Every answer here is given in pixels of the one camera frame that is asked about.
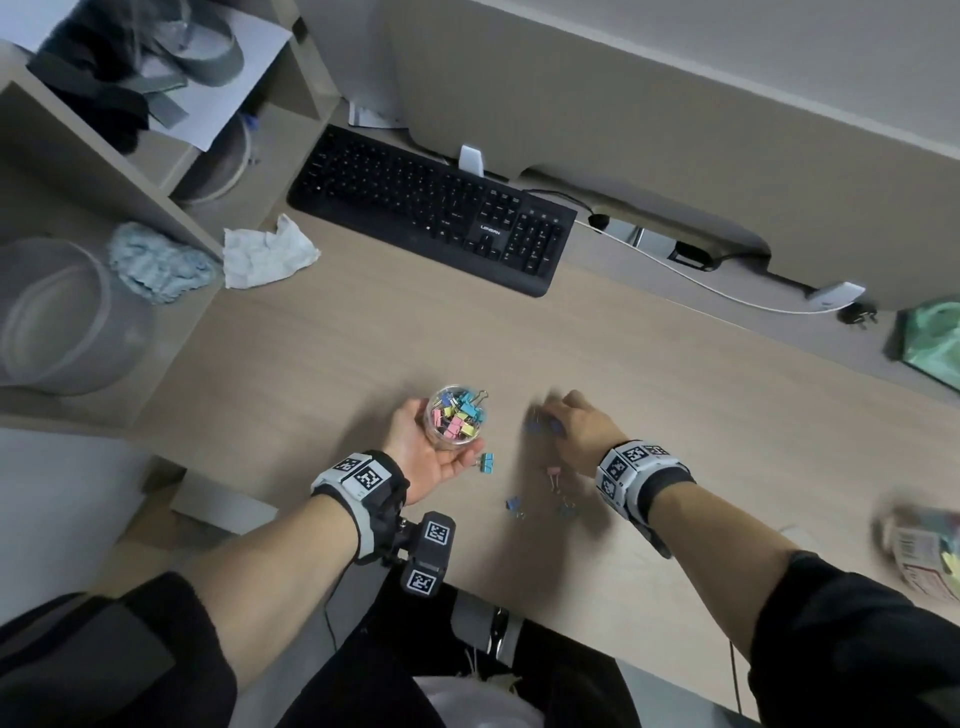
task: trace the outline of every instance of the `person's left hand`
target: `person's left hand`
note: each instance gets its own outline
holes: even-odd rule
[[[482,438],[457,450],[435,450],[420,427],[420,416],[428,400],[407,400],[390,423],[383,451],[394,458],[410,481],[407,504],[416,503],[434,488],[476,462],[484,448]]]

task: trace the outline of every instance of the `hand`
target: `hand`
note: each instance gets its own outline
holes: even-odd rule
[[[390,432],[382,448],[394,458],[404,477],[410,481],[407,504],[423,499],[442,482],[469,468],[485,446],[484,441],[477,438],[463,449],[433,449],[420,428],[420,416],[427,402],[407,400],[394,412]]]
[[[566,464],[580,475],[595,477],[604,455],[630,439],[610,416],[575,389],[562,400],[549,398],[543,403],[543,411],[564,426],[566,434],[557,437],[557,450]]]

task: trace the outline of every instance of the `black sleeve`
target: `black sleeve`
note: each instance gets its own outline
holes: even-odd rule
[[[193,588],[65,595],[0,627],[5,726],[227,726],[236,679]]]
[[[960,627],[799,552],[756,623],[764,725],[960,725]]]

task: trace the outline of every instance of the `forearm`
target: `forearm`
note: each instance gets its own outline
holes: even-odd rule
[[[693,483],[662,491],[649,521],[724,634],[750,659],[756,618],[799,547]]]
[[[350,515],[317,496],[186,565],[241,690],[296,637],[356,548]]]

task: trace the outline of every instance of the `person's left arm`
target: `person's left arm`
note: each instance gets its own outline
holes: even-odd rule
[[[484,447],[434,451],[425,400],[398,409],[382,446],[414,503]],[[315,495],[119,599],[66,595],[0,627],[0,712],[12,725],[135,719],[226,725],[243,690],[294,639],[358,554],[344,503]]]

